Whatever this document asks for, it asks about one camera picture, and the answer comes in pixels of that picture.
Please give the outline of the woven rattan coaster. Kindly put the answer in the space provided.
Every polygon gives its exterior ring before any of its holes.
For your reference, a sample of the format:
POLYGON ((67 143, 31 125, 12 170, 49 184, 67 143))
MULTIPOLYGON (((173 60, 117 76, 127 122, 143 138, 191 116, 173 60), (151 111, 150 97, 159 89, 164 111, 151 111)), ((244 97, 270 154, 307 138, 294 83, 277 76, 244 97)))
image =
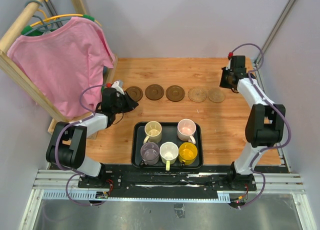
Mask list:
POLYGON ((214 103, 222 103, 225 100, 225 94, 219 88, 211 88, 208 93, 208 98, 214 103))
POLYGON ((195 103, 201 103, 206 100, 207 92, 202 87, 199 87, 199 86, 192 87, 188 91, 188 98, 195 103))

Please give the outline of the cream yellow mug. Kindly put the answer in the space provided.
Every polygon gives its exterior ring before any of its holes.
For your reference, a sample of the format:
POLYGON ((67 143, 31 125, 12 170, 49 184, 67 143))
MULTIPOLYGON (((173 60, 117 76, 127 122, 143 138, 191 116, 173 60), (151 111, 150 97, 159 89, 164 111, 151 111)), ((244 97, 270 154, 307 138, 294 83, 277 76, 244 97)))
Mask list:
POLYGON ((162 139, 162 126, 157 121, 149 121, 144 127, 144 133, 144 144, 149 142, 158 144, 162 139))

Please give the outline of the pink mug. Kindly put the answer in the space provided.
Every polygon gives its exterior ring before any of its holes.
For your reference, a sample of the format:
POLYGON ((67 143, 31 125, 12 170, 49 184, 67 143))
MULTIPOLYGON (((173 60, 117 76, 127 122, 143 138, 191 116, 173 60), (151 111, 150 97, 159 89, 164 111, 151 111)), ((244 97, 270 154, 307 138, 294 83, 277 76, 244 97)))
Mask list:
POLYGON ((190 119, 182 119, 177 125, 177 136, 181 141, 196 144, 194 134, 197 130, 196 124, 190 119))

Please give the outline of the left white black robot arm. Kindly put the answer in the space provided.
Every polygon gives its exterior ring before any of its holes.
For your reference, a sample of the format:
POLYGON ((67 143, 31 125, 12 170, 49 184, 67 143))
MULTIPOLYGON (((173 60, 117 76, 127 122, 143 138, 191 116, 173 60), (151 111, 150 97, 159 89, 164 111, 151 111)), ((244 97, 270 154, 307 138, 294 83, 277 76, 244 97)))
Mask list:
POLYGON ((71 170, 81 177, 89 177, 96 188, 109 182, 103 163, 86 156, 87 137, 109 128, 114 124, 116 115, 133 111, 138 102, 126 91, 106 87, 101 102, 93 113, 78 121, 63 122, 55 125, 47 151, 46 160, 61 170, 71 170))

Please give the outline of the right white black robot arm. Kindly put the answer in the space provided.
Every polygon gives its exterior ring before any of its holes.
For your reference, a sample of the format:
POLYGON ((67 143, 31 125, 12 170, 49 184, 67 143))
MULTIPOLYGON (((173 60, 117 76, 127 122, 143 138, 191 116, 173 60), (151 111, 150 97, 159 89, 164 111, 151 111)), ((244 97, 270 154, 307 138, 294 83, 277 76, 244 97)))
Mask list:
POLYGON ((263 93, 253 72, 247 71, 244 55, 230 52, 228 60, 228 65, 222 68, 219 86, 240 93, 251 107, 245 127, 247 143, 224 179, 230 189, 238 190, 252 184, 255 167, 265 151, 282 141, 286 108, 263 93))

